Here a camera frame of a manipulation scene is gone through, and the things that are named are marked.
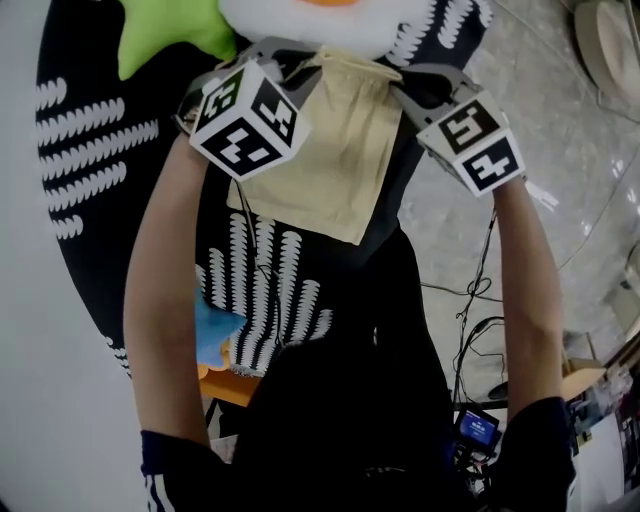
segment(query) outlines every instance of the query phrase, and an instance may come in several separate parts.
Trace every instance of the green plush toy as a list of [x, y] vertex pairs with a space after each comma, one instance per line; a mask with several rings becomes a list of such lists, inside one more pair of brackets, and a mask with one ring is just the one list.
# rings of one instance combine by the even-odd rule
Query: green plush toy
[[120, 80], [174, 43], [192, 43], [221, 60], [233, 59], [233, 30], [218, 11], [218, 0], [120, 0], [125, 22], [118, 49]]

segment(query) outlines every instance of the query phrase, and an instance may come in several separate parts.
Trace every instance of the white plush cushion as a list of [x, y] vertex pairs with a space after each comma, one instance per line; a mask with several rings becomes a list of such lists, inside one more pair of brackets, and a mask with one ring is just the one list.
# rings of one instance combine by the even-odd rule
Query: white plush cushion
[[429, 0], [360, 0], [326, 7], [302, 0], [219, 0], [231, 26], [252, 42], [278, 36], [329, 45], [368, 59], [393, 47], [402, 22], [419, 18]]

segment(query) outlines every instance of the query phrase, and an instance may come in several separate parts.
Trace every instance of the cloth bag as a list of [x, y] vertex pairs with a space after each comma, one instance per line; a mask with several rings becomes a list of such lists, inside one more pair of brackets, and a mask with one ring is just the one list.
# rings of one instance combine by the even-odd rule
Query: cloth bag
[[[402, 109], [381, 64], [322, 48], [309, 65], [322, 78], [303, 105], [312, 132], [290, 162], [242, 183], [251, 210], [291, 226], [358, 245], [391, 158]], [[235, 183], [227, 199], [241, 210]]]

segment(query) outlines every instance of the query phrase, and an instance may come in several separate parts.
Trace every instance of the blue screen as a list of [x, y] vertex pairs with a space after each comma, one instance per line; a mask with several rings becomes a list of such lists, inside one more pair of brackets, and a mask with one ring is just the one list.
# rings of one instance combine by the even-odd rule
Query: blue screen
[[473, 414], [471, 411], [467, 411], [460, 422], [460, 433], [463, 436], [485, 446], [491, 445], [495, 429], [496, 427], [492, 423], [482, 419], [477, 414]]

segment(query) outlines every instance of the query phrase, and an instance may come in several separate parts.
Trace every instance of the gray tiled floor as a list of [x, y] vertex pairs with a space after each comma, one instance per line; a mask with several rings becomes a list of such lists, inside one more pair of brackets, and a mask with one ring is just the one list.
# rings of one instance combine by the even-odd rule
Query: gray tiled floor
[[[596, 89], [578, 60], [565, 5], [559, 0], [502, 3], [530, 28], [493, 3], [495, 20], [467, 72], [507, 113], [536, 195], [551, 198], [546, 204], [535, 202], [562, 266], [566, 327], [591, 332], [598, 357], [605, 359], [623, 339], [603, 297], [640, 236], [640, 158], [635, 159], [640, 127], [595, 103]], [[422, 162], [400, 219], [423, 280], [465, 289], [475, 272], [491, 206], [491, 198], [474, 199], [430, 160]], [[486, 271], [494, 280], [489, 293], [494, 297], [500, 297], [499, 265], [494, 236]], [[424, 301], [451, 379], [459, 339], [455, 314], [465, 299], [425, 290]], [[469, 324], [500, 311], [499, 305], [480, 302]], [[493, 329], [476, 348], [503, 351], [502, 329]], [[500, 382], [500, 358], [468, 356], [466, 361], [471, 397], [483, 396]]]

